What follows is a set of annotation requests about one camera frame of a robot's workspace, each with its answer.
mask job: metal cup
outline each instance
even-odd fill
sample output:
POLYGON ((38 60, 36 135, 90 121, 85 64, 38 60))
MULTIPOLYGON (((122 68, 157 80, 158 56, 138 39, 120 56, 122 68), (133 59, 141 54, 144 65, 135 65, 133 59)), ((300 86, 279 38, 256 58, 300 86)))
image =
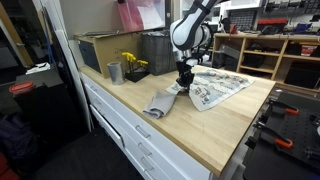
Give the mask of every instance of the metal cup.
POLYGON ((124 83, 124 74, 121 62, 111 62, 108 64, 108 69, 113 85, 120 85, 124 83))

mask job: gray cloth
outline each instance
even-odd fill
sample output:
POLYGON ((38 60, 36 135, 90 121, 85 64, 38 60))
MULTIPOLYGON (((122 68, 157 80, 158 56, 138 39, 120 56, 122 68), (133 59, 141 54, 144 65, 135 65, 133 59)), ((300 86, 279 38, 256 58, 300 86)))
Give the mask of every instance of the gray cloth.
POLYGON ((175 94, 157 92, 144 108, 143 113, 154 119, 165 116, 171 109, 175 97, 175 94))

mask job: drawer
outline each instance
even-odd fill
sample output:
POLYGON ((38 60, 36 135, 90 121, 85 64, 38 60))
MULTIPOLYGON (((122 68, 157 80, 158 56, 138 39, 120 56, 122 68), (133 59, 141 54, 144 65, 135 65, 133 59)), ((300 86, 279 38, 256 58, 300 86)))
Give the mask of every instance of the drawer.
POLYGON ((147 158, 139 149, 138 145, 131 139, 131 137, 124 133, 124 152, 135 165, 136 169, 145 179, 169 179, 165 173, 156 165, 155 162, 147 158))
POLYGON ((113 141, 121 149, 123 149, 121 136, 116 132, 116 130, 113 129, 113 127, 110 126, 110 124, 99 114, 99 112, 92 105, 90 105, 90 109, 93 115, 96 117, 99 124, 101 125, 101 127, 104 128, 107 131, 107 133, 110 135, 110 137, 113 139, 113 141))
POLYGON ((109 121, 112 126, 114 126, 114 128, 117 129, 119 126, 114 109, 110 107, 97 93, 89 89, 88 84, 85 84, 85 87, 91 104, 109 121))
POLYGON ((87 88, 97 93, 110 107, 113 107, 112 96, 88 76, 83 73, 81 74, 84 83, 88 85, 87 88))
MULTIPOLYGON (((207 168, 180 149, 129 108, 124 106, 120 101, 113 98, 113 102, 120 126, 124 131, 130 133, 129 135, 136 142, 143 139, 147 142, 145 146, 149 145, 158 151, 162 158, 164 158, 168 164, 171 164, 171 166, 186 179, 210 179, 210 171, 207 168), (124 122, 129 124, 131 128, 125 127, 126 125, 124 122)), ((176 175, 174 172, 170 171, 169 168, 163 167, 162 165, 159 166, 160 168, 163 168, 162 170, 170 178, 171 176, 174 177, 176 175)))
POLYGON ((140 137, 136 129, 123 120, 120 115, 118 115, 118 119, 119 125, 125 133, 130 135, 132 141, 135 142, 135 146, 139 149, 139 151, 141 151, 141 153, 144 154, 147 159, 156 162, 159 168, 164 171, 165 174, 169 175, 170 179, 188 179, 184 174, 181 173, 181 171, 178 170, 179 167, 176 167, 175 164, 169 162, 164 155, 157 150, 156 147, 152 146, 150 143, 140 137))

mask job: cardboard box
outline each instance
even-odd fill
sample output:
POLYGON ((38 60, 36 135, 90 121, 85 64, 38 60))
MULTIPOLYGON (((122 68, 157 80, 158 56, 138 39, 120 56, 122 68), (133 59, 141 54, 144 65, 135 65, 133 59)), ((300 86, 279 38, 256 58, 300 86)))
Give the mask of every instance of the cardboard box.
POLYGON ((97 73, 104 78, 110 77, 107 67, 110 62, 122 62, 123 69, 129 69, 127 60, 121 55, 122 52, 130 52, 137 59, 141 58, 141 34, 138 32, 94 37, 78 36, 76 38, 93 44, 101 71, 97 73))

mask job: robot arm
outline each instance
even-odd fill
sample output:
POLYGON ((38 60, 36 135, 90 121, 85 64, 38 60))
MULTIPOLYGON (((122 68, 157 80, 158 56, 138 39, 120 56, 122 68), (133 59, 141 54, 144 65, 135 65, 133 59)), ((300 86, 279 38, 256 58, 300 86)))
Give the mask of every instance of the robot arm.
POLYGON ((202 26, 202 22, 213 6, 226 0, 195 0, 183 20, 178 20, 170 26, 170 37, 179 78, 180 86, 189 90, 194 74, 191 68, 198 63, 192 57, 191 49, 200 46, 210 38, 210 30, 202 26))

